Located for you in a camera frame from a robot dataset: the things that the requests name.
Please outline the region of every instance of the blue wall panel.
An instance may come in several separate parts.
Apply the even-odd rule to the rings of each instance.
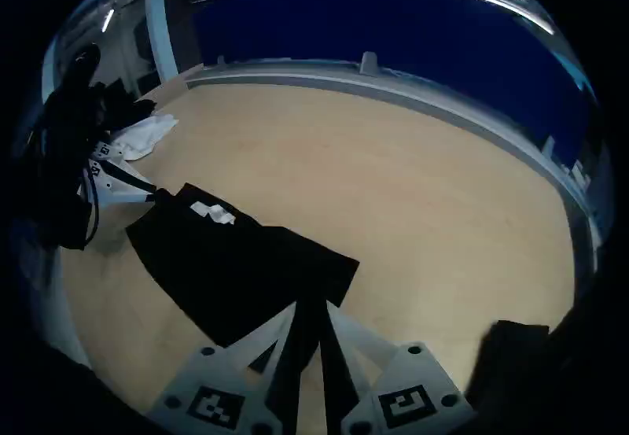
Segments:
[[[566,164],[587,128],[571,76],[513,15],[479,0],[218,0],[195,16],[205,64],[291,57],[378,63],[504,112]]]

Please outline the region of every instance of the white cloth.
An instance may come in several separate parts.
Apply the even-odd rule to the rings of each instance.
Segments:
[[[117,131],[112,135],[112,145],[120,148],[127,161],[138,160],[153,151],[155,144],[177,125],[171,114],[152,116]]]

